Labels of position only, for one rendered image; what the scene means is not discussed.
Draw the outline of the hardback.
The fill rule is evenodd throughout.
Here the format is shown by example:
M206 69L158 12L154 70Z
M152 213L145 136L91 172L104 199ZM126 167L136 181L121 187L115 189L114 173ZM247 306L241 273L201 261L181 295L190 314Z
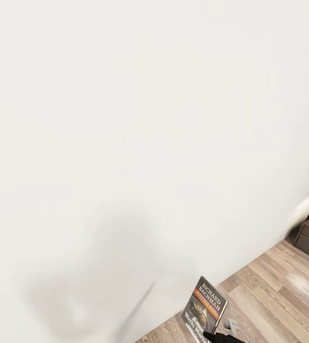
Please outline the hardback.
M229 301L201 276L181 318L197 343L211 343L203 332L215 334Z

